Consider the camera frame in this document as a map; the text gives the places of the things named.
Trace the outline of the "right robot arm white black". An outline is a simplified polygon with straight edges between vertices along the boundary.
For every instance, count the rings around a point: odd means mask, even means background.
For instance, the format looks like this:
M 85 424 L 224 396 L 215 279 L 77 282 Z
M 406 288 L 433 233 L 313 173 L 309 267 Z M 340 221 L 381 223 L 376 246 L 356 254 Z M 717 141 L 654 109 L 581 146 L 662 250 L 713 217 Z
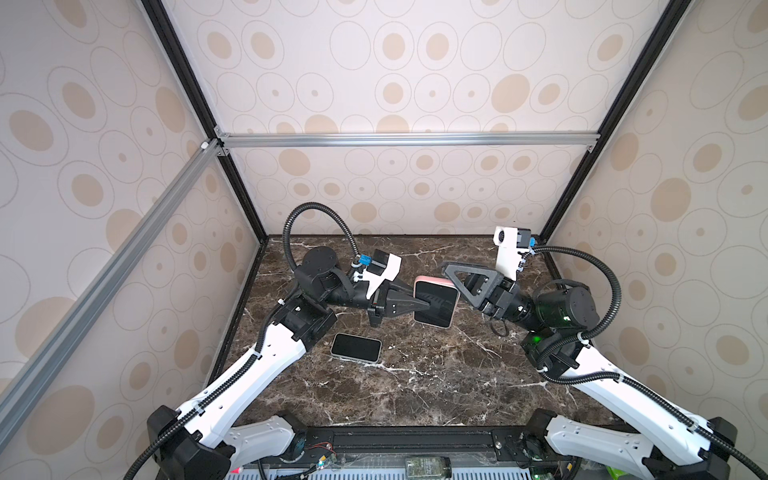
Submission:
M 526 443 L 545 443 L 561 456 L 590 460 L 641 479 L 726 479 L 730 460 L 749 464 L 735 447 L 734 425 L 676 406 L 592 345 L 618 314 L 621 286 L 604 262 L 586 252 L 573 254 L 608 281 L 611 302 L 604 316 L 598 315 L 590 289 L 580 282 L 556 280 L 553 291 L 531 296 L 511 276 L 492 268 L 457 262 L 442 267 L 475 309 L 526 330 L 520 345 L 545 381 L 576 387 L 633 429 L 621 432 L 543 413 Z

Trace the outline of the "silver aluminium rail left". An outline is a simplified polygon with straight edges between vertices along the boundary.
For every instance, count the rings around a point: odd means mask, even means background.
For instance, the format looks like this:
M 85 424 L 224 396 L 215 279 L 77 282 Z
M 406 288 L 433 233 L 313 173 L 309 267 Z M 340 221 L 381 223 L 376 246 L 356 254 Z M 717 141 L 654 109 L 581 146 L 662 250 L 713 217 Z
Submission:
M 217 158 L 221 148 L 222 142 L 214 138 L 198 148 L 3 394 L 3 449 L 16 435 L 205 168 Z

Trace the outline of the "green circuit board module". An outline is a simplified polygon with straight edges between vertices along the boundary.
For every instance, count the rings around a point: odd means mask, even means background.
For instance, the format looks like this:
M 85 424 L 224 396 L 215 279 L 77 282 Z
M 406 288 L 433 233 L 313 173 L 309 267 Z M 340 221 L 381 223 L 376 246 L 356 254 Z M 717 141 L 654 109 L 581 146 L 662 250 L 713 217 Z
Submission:
M 444 456 L 410 456 L 405 459 L 407 480 L 446 480 L 452 478 L 452 465 Z

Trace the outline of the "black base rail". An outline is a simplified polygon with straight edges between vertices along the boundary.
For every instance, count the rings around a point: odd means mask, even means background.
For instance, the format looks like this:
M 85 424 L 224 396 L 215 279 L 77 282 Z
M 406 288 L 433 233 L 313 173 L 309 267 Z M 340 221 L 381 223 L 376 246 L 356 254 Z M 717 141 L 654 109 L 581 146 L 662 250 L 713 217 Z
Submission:
M 525 426 L 355 426 L 310 427 L 299 436 L 298 444 L 265 462 L 279 461 L 289 466 L 308 467 L 320 456 L 334 454 L 349 464 L 375 455 L 439 455 L 457 464 L 467 454 L 491 464 L 511 464 L 523 468 L 572 471 L 581 465 L 575 456 L 554 452 L 541 432 Z

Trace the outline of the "black corner frame post right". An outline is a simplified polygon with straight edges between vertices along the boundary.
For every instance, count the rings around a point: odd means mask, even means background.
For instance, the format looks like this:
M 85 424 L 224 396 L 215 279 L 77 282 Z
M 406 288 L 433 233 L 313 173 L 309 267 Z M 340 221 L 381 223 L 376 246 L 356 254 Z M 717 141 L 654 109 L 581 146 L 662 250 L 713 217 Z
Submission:
M 555 208 L 538 235 L 539 243 L 545 244 L 553 237 L 603 150 L 608 145 L 633 101 L 637 98 L 638 93 L 662 56 L 664 49 L 693 4 L 694 2 L 691 0 L 669 1 L 666 4 L 658 22 L 651 30 L 647 41 L 643 44 L 627 79 L 622 84 L 606 117 L 600 124 L 597 130 L 599 134 L 598 140 L 593 147 L 587 149 L 581 158 Z

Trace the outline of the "silver aluminium rail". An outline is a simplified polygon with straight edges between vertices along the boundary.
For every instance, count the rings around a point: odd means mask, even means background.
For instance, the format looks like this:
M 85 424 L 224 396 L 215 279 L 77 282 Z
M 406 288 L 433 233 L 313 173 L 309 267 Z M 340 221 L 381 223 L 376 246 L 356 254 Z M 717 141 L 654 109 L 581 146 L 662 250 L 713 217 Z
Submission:
M 600 134 L 590 131 L 552 132 L 425 132 L 425 133 L 314 133 L 223 134 L 220 141 L 232 148 L 363 148 L 584 145 L 597 143 Z
M 3 449 L 16 435 L 205 168 L 217 158 L 221 148 L 222 142 L 214 138 L 198 148 L 3 394 Z

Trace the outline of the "black corner frame post left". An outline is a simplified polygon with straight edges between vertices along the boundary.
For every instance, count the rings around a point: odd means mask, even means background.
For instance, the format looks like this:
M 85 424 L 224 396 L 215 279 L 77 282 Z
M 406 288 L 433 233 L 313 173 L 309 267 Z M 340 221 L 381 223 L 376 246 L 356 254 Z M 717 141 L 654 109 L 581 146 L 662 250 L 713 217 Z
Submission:
M 217 132 L 218 123 L 214 118 L 197 75 L 193 71 L 182 42 L 172 25 L 166 7 L 159 0 L 141 0 L 139 4 L 147 14 L 149 24 L 158 37 L 168 62 L 179 80 L 205 137 L 209 140 L 219 140 L 220 136 Z M 218 159 L 256 239 L 261 245 L 264 245 L 268 241 L 268 235 L 256 212 L 234 159 L 226 148 L 224 148 L 224 153 L 218 156 Z

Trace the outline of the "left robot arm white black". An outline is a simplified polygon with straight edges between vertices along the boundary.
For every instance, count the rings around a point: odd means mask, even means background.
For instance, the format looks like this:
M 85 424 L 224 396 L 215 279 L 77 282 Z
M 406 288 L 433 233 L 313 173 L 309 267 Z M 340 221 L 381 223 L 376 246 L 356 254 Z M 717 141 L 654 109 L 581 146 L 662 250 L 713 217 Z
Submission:
M 400 257 L 377 250 L 344 271 L 326 246 L 309 250 L 293 269 L 295 287 L 270 312 L 254 346 L 177 409 L 161 406 L 147 421 L 149 445 L 129 467 L 132 479 L 149 460 L 168 479 L 223 479 L 265 457 L 293 455 L 303 426 L 288 415 L 236 426 L 244 410 L 336 323 L 334 307 L 357 308 L 374 325 L 427 310 L 429 302 L 397 281 Z

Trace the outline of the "silver aluminium rail back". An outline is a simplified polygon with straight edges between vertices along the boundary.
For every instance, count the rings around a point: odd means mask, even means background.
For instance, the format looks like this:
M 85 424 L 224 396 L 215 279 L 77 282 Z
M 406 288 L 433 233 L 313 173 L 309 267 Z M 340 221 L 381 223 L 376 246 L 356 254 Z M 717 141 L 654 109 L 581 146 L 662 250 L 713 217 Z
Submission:
M 232 148 L 363 148 L 584 145 L 597 143 L 600 134 L 590 131 L 552 132 L 425 132 L 425 133 L 314 133 L 223 134 L 220 141 Z

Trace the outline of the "black corner frame post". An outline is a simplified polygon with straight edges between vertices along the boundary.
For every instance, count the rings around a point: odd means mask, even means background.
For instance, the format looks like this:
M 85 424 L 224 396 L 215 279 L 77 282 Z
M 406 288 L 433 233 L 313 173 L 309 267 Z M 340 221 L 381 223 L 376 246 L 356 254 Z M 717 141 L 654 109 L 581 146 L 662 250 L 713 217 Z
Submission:
M 643 44 L 627 79 L 622 84 L 606 117 L 600 124 L 597 130 L 599 134 L 598 140 L 593 147 L 587 149 L 581 158 L 555 208 L 538 235 L 539 243 L 545 244 L 553 237 L 603 150 L 608 145 L 633 101 L 637 98 L 638 93 L 662 56 L 664 49 L 693 4 L 694 2 L 691 0 L 669 1 L 666 4 L 658 22 L 651 30 L 647 41 Z
M 179 80 L 205 137 L 209 140 L 219 140 L 220 136 L 217 132 L 218 123 L 214 118 L 197 75 L 193 71 L 182 42 L 172 25 L 166 7 L 159 0 L 141 0 L 139 4 L 147 14 L 149 24 L 158 37 L 168 62 Z M 261 245 L 264 245 L 268 241 L 268 235 L 256 212 L 234 159 L 226 148 L 224 148 L 224 153 L 218 156 L 218 159 L 256 239 Z

